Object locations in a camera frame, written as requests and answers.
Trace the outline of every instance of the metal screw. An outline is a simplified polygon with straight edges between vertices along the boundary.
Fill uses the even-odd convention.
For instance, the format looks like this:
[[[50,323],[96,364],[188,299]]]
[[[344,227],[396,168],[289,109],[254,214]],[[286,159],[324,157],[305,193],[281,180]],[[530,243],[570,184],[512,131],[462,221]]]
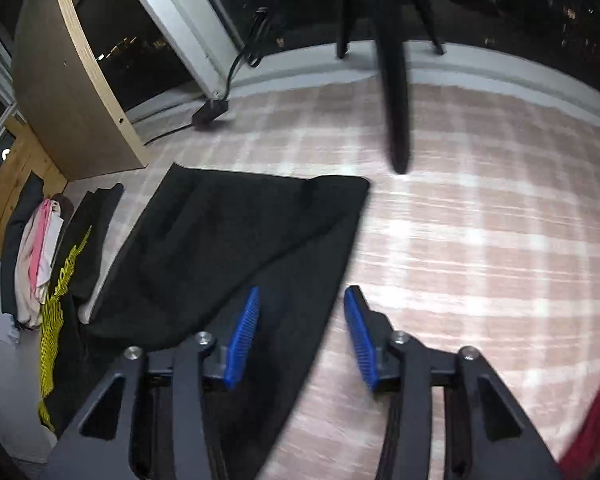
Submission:
[[[125,357],[130,361],[135,361],[142,355],[142,349],[139,346],[130,346],[125,350]]]
[[[211,338],[213,336],[209,332],[198,332],[196,334],[196,343],[200,346],[206,346],[211,343]]]
[[[474,361],[480,357],[480,351],[474,346],[463,346],[460,353],[465,361]]]
[[[404,345],[411,336],[402,330],[394,330],[391,334],[391,339],[398,345]]]

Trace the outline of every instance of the folded clothes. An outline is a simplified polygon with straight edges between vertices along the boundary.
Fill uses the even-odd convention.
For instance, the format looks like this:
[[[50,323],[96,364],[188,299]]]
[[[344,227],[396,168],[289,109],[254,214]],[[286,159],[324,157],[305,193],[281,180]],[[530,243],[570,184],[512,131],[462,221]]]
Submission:
[[[43,221],[42,207],[39,207],[24,227],[20,248],[13,274],[13,285],[16,295],[18,322],[29,328],[40,324],[40,302],[33,294],[29,281],[29,269],[34,252],[36,234]]]
[[[80,334],[77,311],[91,297],[100,273],[100,259],[109,222],[123,192],[87,192],[67,221],[54,257],[48,295],[41,307],[41,422],[51,431],[63,430],[88,392],[84,385],[88,352]]]
[[[29,286],[31,293],[36,292],[36,280],[38,278],[38,264],[40,254],[42,254],[42,245],[45,241],[46,229],[48,227],[49,212],[51,211],[51,200],[45,198],[40,204],[36,215],[40,215],[40,221],[34,232],[33,248],[31,250],[31,260],[29,261]]]
[[[36,276],[35,297],[40,303],[45,303],[45,295],[51,279],[51,264],[54,260],[56,246],[60,237],[60,231],[64,221],[60,216],[60,205],[54,200],[50,201],[49,214],[46,218],[46,229],[40,259],[38,261],[38,272]]]
[[[42,193],[43,184],[39,176],[35,173],[29,173],[29,177],[20,191],[18,203],[13,213],[11,213],[4,231],[2,256],[0,258],[0,304],[2,311],[5,314],[11,314],[14,320],[18,318],[14,287],[18,250],[24,228],[44,198]]]

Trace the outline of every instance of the white cloth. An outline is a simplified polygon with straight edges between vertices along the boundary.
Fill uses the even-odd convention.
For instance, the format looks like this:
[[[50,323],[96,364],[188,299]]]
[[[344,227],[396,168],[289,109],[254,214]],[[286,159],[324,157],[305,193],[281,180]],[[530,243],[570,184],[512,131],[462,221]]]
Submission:
[[[40,208],[36,209],[24,227],[20,240],[20,249],[16,259],[16,269],[13,275],[13,285],[16,293],[18,321],[30,328],[42,322],[40,302],[35,297],[29,283],[29,263],[33,252],[33,241],[41,221]]]
[[[60,229],[63,220],[60,218],[60,205],[55,200],[51,201],[51,211],[47,219],[45,239],[42,243],[42,253],[38,263],[38,278],[36,280],[36,298],[42,304],[45,303],[46,291],[51,279],[51,266],[54,262],[54,254],[58,245]]]

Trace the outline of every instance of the black towel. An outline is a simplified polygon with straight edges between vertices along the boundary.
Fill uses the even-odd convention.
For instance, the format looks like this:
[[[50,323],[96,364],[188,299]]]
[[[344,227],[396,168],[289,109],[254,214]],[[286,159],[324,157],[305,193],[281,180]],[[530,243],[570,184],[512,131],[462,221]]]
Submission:
[[[82,327],[93,377],[128,345],[151,351],[213,332],[257,285],[260,320],[244,379],[207,399],[229,478],[253,479],[320,345],[368,186],[358,177],[304,180],[173,165]],[[56,381],[68,379],[56,374]]]

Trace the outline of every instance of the dark gray cloth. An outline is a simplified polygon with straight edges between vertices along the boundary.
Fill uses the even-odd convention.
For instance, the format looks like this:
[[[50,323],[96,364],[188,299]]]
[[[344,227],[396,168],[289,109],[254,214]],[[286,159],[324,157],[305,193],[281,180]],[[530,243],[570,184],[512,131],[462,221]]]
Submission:
[[[20,191],[18,203],[11,213],[11,218],[9,218],[4,231],[0,257],[0,304],[2,312],[11,314],[16,325],[18,324],[18,307],[13,283],[16,259],[24,226],[44,199],[43,185],[44,182],[39,176],[33,172],[29,173],[29,177]]]

